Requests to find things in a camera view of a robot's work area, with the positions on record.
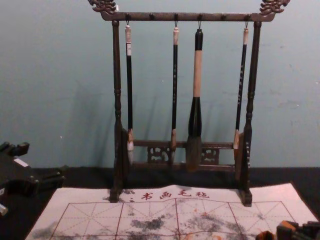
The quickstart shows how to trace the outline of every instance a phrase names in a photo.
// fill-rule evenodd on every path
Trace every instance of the black brush handle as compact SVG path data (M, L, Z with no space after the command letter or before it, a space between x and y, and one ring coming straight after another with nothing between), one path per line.
M245 28L244 32L243 32L243 46L242 46L242 57L241 57L240 81L239 81L238 102L237 102L237 109L236 109L236 122L235 122L235 129L236 130L239 130L239 127L240 127L242 92L243 92L243 88L244 88L244 76L245 76L245 67L246 67L247 44L248 44L248 28Z
M202 132L201 119L201 71L202 71L202 46L204 34L201 29L195 33L194 74L193 74L193 99L189 117L188 134L191 137L200 137Z
M178 36L179 36L179 29L175 27L173 31L172 129L176 129L176 121L177 121Z
M126 46L126 77L128 92L128 129L133 128L133 108L132 108L132 63L131 63L131 28L125 27L125 46Z

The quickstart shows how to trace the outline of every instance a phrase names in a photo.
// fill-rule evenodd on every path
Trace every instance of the calligraphy practice cloth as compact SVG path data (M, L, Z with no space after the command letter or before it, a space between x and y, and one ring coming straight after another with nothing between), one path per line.
M26 239L254 240L283 220L317 220L290 183L250 190L245 207L236 189L125 189L110 203L108 189L60 188Z

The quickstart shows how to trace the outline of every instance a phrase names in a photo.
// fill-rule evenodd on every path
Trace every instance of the black table surface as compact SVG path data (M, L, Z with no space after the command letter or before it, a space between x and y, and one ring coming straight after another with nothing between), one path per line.
M45 174L52 169L37 169ZM75 167L66 173L64 187L109 189L113 184L113 170L108 168ZM251 168L252 187L291 183L316 218L320 216L320 168ZM126 188L159 188L182 185L203 188L236 188L234 175L226 172L167 170L134 170ZM6 199L9 212L0 218L0 240L24 240L38 217L46 208L54 191L45 191L27 198L10 195Z

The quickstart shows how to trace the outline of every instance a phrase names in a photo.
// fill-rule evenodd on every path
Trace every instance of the teal wall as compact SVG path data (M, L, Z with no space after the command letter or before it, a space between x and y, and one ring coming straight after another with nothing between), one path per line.
M259 0L117 0L129 12L258 12ZM320 1L292 0L262 24L251 166L320 167ZM132 22L134 136L169 140L173 22ZM188 137L197 22L179 22L177 139ZM120 24L122 123L127 128L125 23ZM203 22L204 141L232 142L244 23ZM253 36L249 24L245 124ZM114 161L111 23L86 0L0 2L0 140L28 141L33 167ZM136 149L136 159L145 159ZM184 151L177 153L184 159ZM233 153L221 151L231 163Z

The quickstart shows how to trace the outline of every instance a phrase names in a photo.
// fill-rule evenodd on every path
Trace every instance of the wooden brush stand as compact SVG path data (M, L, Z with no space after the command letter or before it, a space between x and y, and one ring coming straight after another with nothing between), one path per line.
M254 96L257 80L260 30L263 22L271 22L276 14L284 11L290 0L262 0L259 13L192 13L192 12L118 12L114 0L88 0L94 6L93 10L99 12L102 19L112 23L113 39L113 79L115 96L115 125L114 125L114 182L110 191L110 201L117 202L124 188L130 169L186 169L185 163L176 163L170 160L171 141L143 140L133 141L136 147L147 148L147 162L133 162L128 157L128 132L121 122L121 68L119 45L119 21L203 21L203 22L253 22L253 42L250 61L249 83L247 92L247 106L245 126L238 136L238 148L234 142L202 142L202 157L199 170L234 172L238 182L238 190L244 206L251 206L252 194L250 192L250 152L252 140L252 117ZM176 148L186 148L186 141L177 141ZM219 164L220 149L233 150L234 164Z

